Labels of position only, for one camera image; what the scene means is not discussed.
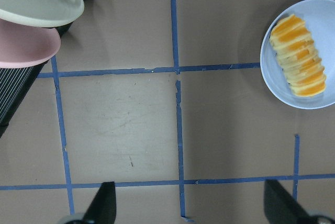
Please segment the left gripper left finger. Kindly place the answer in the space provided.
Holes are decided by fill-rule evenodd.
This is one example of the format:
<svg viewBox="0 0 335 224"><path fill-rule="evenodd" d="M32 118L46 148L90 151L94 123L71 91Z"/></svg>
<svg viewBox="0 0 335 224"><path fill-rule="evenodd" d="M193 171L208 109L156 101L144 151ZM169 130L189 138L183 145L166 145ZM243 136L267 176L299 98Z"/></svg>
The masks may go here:
<svg viewBox="0 0 335 224"><path fill-rule="evenodd" d="M85 213L65 216L59 223L113 224L116 220L116 189L114 182L103 182Z"/></svg>

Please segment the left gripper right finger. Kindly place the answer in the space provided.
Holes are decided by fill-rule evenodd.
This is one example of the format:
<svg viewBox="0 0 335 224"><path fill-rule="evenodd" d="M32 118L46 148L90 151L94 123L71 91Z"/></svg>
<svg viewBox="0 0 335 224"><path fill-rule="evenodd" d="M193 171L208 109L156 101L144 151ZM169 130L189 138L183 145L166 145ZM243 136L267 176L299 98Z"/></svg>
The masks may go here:
<svg viewBox="0 0 335 224"><path fill-rule="evenodd" d="M331 217L309 214L277 180L264 182L263 209L271 224L334 223Z"/></svg>

